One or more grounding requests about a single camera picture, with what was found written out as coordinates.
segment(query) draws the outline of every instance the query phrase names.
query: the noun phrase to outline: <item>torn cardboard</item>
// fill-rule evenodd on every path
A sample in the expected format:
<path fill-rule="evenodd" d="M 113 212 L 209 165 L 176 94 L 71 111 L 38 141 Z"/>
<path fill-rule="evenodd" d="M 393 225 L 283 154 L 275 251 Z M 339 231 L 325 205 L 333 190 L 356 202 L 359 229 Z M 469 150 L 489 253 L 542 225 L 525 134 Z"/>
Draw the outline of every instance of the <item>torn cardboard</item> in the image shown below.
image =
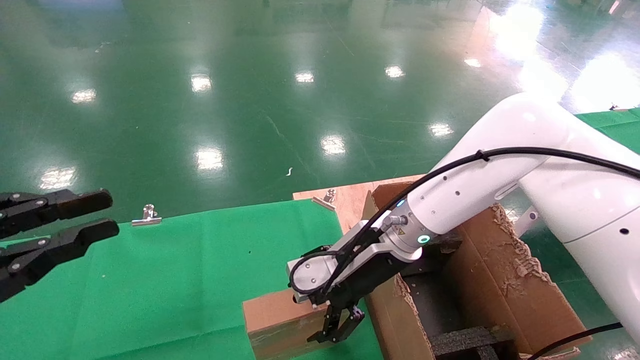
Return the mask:
<path fill-rule="evenodd" d="M 363 219 L 409 184 L 384 184 L 369 192 Z M 463 241 L 445 265 L 443 276 L 454 289 L 467 326 L 505 325 L 523 354 L 533 354 L 585 330 L 529 247 L 515 236 L 500 205 L 476 215 L 456 231 Z M 410 292 L 397 275 L 365 298 L 386 360 L 435 358 Z M 562 349 L 568 351 L 549 359 L 575 357 L 580 351 L 574 346 L 590 339 L 567 344 Z"/>

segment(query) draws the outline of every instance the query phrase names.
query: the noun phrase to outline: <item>green fabric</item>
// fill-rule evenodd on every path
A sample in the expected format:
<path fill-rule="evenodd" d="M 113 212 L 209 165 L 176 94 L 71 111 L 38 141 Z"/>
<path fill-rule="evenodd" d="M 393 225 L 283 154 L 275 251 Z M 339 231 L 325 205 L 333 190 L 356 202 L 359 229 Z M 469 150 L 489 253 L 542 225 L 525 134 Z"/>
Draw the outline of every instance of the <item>green fabric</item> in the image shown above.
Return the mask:
<path fill-rule="evenodd" d="M 310 200 L 122 224 L 0 306 L 0 359 L 253 359 L 242 301 L 282 290 L 286 261 L 340 236 Z M 381 358 L 368 318 L 300 357 Z"/>
<path fill-rule="evenodd" d="M 640 154 L 640 109 L 576 115 L 603 134 Z"/>

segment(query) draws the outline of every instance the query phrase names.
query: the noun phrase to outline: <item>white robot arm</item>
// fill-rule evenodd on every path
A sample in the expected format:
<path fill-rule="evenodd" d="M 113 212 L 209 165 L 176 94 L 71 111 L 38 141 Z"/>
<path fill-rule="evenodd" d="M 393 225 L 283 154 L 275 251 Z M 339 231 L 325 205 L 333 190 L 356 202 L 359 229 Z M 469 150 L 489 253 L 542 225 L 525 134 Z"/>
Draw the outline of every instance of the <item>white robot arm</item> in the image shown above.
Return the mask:
<path fill-rule="evenodd" d="M 557 104 L 518 94 L 483 116 L 431 173 L 478 149 L 522 146 L 578 152 L 640 168 L 640 156 Z M 330 249 L 288 262 L 296 300 L 310 299 L 314 304 L 328 300 L 332 305 L 328 315 L 331 307 L 334 312 L 347 308 L 358 320 L 355 304 L 360 297 L 419 258 L 422 247 L 433 238 L 517 187 L 640 343 L 640 182 L 609 168 L 549 155 L 496 156 L 442 172 L 382 215 L 344 268 L 340 264 L 347 255 L 340 251 L 352 252 L 350 240 L 366 222 Z M 337 275 L 327 284 L 336 269 Z M 356 325 L 337 329 L 335 322 L 333 326 L 325 323 L 325 329 L 310 341 L 338 342 Z"/>

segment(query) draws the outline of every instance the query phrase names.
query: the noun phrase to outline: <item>black cable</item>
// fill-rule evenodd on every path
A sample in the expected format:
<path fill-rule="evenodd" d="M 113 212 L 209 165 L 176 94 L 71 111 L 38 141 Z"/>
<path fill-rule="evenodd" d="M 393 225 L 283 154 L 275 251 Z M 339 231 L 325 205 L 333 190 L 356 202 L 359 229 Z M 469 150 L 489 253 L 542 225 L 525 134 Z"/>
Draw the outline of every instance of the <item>black cable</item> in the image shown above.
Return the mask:
<path fill-rule="evenodd" d="M 640 179 L 640 170 L 638 169 L 634 169 L 632 167 L 628 167 L 626 165 L 622 165 L 614 161 L 596 158 L 591 155 L 581 154 L 579 152 L 573 152 L 573 151 L 567 151 L 567 150 L 561 150 L 561 149 L 549 149 L 545 147 L 503 147 L 500 149 L 493 149 L 493 150 L 487 150 L 487 151 L 478 150 L 473 155 L 466 156 L 464 158 L 448 163 L 426 174 L 425 176 L 423 176 L 422 178 L 418 179 L 416 182 L 408 186 L 406 189 L 401 191 L 399 194 L 397 194 L 389 203 L 387 203 L 387 205 L 380 208 L 378 212 L 375 213 L 375 215 L 373 215 L 371 219 L 369 219 L 369 221 L 354 235 L 354 237 L 350 239 L 347 242 L 347 244 L 345 244 L 344 250 L 341 253 L 350 254 L 350 255 L 342 263 L 338 264 L 338 266 L 333 271 L 329 279 L 325 281 L 323 285 L 317 286 L 314 289 L 307 290 L 307 291 L 313 292 L 318 290 L 320 287 L 322 287 L 322 292 L 323 294 L 326 295 L 329 292 L 329 289 L 331 288 L 331 285 L 336 280 L 336 278 L 338 278 L 338 276 L 344 271 L 344 269 L 350 264 L 350 262 L 353 261 L 353 259 L 355 259 L 355 257 L 360 252 L 364 251 L 362 247 L 360 247 L 360 249 L 358 249 L 358 251 L 356 252 L 353 251 L 356 245 L 358 244 L 358 240 L 362 237 L 362 235 L 371 228 L 373 223 L 375 223 L 382 216 L 382 214 L 384 214 L 393 205 L 397 204 L 400 200 L 402 200 L 404 197 L 406 197 L 410 192 L 414 191 L 420 185 L 426 183 L 427 181 L 433 179 L 436 176 L 442 175 L 447 171 L 453 170 L 457 167 L 466 165 L 473 161 L 477 161 L 477 160 L 489 161 L 489 159 L 493 156 L 514 155 L 514 154 L 543 155 L 543 156 L 555 156 L 559 158 L 566 158 L 566 159 L 581 161 L 584 163 L 605 167 L 605 168 L 632 176 L 636 179 Z M 306 261 L 305 258 L 303 258 L 298 263 L 302 264 L 305 261 Z M 291 279 L 293 278 L 293 273 L 294 271 L 292 269 L 291 273 L 289 274 L 289 280 L 292 284 L 292 287 L 294 286 L 293 282 L 291 281 Z"/>
<path fill-rule="evenodd" d="M 295 291 L 297 291 L 300 294 L 311 294 L 314 291 L 318 290 L 320 287 L 324 286 L 325 282 L 323 282 L 322 284 L 319 284 L 318 286 L 316 286 L 315 288 L 312 288 L 311 290 L 302 290 L 301 288 L 296 286 L 296 282 L 293 281 L 293 274 L 296 273 L 296 270 L 305 262 L 307 262 L 307 260 L 309 259 L 313 259 L 313 258 L 317 258 L 319 256 L 326 256 L 326 255 L 338 255 L 342 253 L 341 251 L 337 251 L 337 250 L 329 250 L 329 251 L 319 251 L 319 252 L 314 252 L 312 254 L 309 254 L 305 257 L 303 257 L 302 259 L 300 259 L 299 262 L 297 262 L 292 268 L 291 271 L 289 272 L 289 284 L 291 284 L 291 288 Z"/>
<path fill-rule="evenodd" d="M 544 347 L 543 349 L 541 349 L 540 351 L 536 352 L 535 354 L 533 354 L 531 357 L 529 357 L 527 360 L 536 360 L 539 357 L 541 357 L 542 355 L 546 354 L 547 352 L 550 352 L 551 350 L 561 347 L 565 344 L 568 344 L 572 341 L 576 341 L 582 338 L 586 338 L 587 336 L 591 336 L 594 334 L 598 334 L 599 332 L 604 332 L 604 331 L 609 331 L 609 330 L 614 330 L 614 329 L 620 329 L 622 327 L 622 324 L 619 322 L 616 323 L 610 323 L 609 325 L 604 325 L 604 326 L 598 326 L 598 327 L 594 327 L 593 329 L 590 330 L 585 330 L 582 332 L 578 332 L 577 334 L 571 335 L 571 336 L 567 336 L 566 338 L 562 339 L 562 340 L 558 340 L 555 343 Z"/>

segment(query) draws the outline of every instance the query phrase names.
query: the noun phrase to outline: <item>glossy epoxy floor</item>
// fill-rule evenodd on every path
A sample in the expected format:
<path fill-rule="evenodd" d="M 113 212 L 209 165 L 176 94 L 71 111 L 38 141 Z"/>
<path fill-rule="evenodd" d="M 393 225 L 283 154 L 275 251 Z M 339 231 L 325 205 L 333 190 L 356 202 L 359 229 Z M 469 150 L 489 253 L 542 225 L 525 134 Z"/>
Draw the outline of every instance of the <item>glossy epoxy floor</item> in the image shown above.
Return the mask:
<path fill-rule="evenodd" d="M 523 90 L 573 113 L 638 105 L 638 11 L 630 0 L 3 1 L 0 189 L 104 187 L 116 201 L 106 215 L 126 222 L 149 202 L 170 217 L 424 173 Z M 625 344 L 602 354 L 625 359 Z"/>

